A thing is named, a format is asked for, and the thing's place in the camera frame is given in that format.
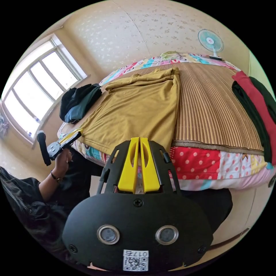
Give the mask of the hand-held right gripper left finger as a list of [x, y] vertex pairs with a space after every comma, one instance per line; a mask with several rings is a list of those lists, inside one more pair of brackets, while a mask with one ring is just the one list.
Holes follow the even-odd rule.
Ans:
[[138, 170], [138, 137], [131, 138], [126, 153], [118, 189], [125, 193], [135, 193]]

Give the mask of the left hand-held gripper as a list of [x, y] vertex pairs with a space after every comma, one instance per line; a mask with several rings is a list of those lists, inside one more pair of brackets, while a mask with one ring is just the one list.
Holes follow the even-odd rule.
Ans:
[[82, 136], [83, 129], [75, 129], [72, 132], [65, 134], [57, 142], [51, 143], [47, 147], [47, 152], [50, 160], [55, 160], [56, 157], [65, 149], [69, 148], [74, 141]]

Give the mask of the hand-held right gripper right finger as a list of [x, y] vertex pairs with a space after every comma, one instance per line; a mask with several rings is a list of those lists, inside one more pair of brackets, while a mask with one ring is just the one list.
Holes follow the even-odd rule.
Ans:
[[160, 183], [147, 138], [140, 138], [140, 153], [144, 193], [157, 192], [160, 188]]

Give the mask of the person's left hand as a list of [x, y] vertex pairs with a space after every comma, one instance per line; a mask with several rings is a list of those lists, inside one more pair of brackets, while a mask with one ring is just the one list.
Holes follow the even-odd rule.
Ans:
[[55, 167], [52, 174], [55, 178], [61, 179], [65, 176], [72, 160], [72, 154], [69, 149], [65, 148], [55, 159]]

